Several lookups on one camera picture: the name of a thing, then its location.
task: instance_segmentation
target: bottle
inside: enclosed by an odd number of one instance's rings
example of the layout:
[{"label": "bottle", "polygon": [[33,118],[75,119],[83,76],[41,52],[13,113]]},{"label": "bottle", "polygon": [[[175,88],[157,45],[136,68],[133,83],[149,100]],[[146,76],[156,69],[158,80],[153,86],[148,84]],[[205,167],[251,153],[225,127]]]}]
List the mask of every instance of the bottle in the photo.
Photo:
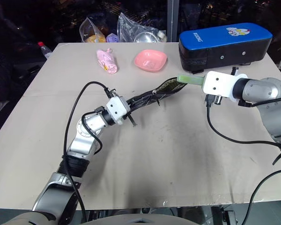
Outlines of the bottle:
[{"label": "bottle", "polygon": [[41,41],[37,44],[41,47],[42,54],[48,59],[52,53],[51,49],[45,46]]}]

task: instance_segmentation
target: plastic bag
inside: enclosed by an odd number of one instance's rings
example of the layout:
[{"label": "plastic bag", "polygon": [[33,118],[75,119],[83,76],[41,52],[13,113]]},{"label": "plastic bag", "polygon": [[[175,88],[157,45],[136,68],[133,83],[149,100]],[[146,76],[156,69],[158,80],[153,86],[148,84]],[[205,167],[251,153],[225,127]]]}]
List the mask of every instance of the plastic bag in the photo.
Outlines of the plastic bag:
[{"label": "plastic bag", "polygon": [[139,25],[123,13],[118,17],[117,32],[119,42],[166,42],[165,30]]},{"label": "plastic bag", "polygon": [[105,36],[89,18],[80,25],[79,33],[82,42],[106,42]]}]

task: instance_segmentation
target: pink toy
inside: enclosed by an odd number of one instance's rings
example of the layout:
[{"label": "pink toy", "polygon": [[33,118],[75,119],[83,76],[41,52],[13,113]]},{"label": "pink toy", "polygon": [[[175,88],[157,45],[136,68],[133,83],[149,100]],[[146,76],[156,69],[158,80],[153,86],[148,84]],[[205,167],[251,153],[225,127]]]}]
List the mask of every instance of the pink toy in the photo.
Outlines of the pink toy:
[{"label": "pink toy", "polygon": [[97,58],[99,65],[106,70],[110,74],[114,74],[117,72],[118,67],[114,61],[112,55],[112,49],[107,49],[107,51],[103,51],[102,49],[97,50]]},{"label": "pink toy", "polygon": [[143,50],[135,57],[134,63],[143,70],[157,72],[164,66],[166,60],[167,55],[163,52]]}]

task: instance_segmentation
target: white table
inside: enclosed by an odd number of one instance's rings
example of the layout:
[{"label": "white table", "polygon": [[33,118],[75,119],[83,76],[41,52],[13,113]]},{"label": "white table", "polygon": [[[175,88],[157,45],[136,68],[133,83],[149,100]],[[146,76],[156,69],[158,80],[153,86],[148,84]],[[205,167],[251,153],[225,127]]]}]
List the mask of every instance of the white table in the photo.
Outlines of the white table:
[{"label": "white table", "polygon": [[[119,71],[99,67],[96,50],[113,49]],[[143,49],[167,54],[161,72],[138,69],[133,60]],[[232,66],[214,70],[230,73]],[[240,66],[250,78],[281,73],[268,55]],[[0,208],[31,209],[61,161],[63,137],[74,100],[88,81],[116,88],[126,99],[158,87],[183,71],[178,43],[59,44],[0,131]],[[240,145],[224,140],[208,126],[205,95],[187,85],[176,95],[143,107],[122,126],[106,129],[103,150],[93,157],[80,188],[86,209],[194,206],[248,202],[266,175],[281,169],[280,153],[267,145]],[[69,130],[69,143],[81,115],[107,103],[102,88],[90,86],[81,98]],[[211,120],[238,140],[268,140],[256,108],[228,99],[211,108]],[[281,200],[281,174],[267,181],[256,201]]]}]

